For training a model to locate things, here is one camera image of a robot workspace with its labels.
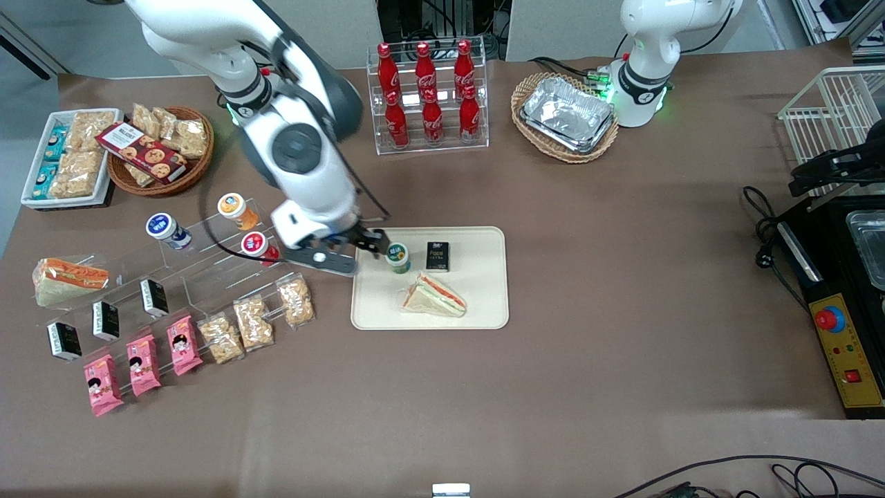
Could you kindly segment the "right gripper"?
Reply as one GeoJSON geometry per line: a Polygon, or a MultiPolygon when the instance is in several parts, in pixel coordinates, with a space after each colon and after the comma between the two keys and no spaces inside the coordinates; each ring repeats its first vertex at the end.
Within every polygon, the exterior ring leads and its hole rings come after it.
{"type": "MultiPolygon", "coordinates": [[[[351,207],[338,217],[316,221],[294,201],[285,201],[270,217],[281,245],[297,250],[306,247],[306,241],[326,239],[350,230],[358,223],[360,209],[351,207]]],[[[389,238],[383,229],[358,229],[347,244],[378,259],[385,256],[389,238]]]]}

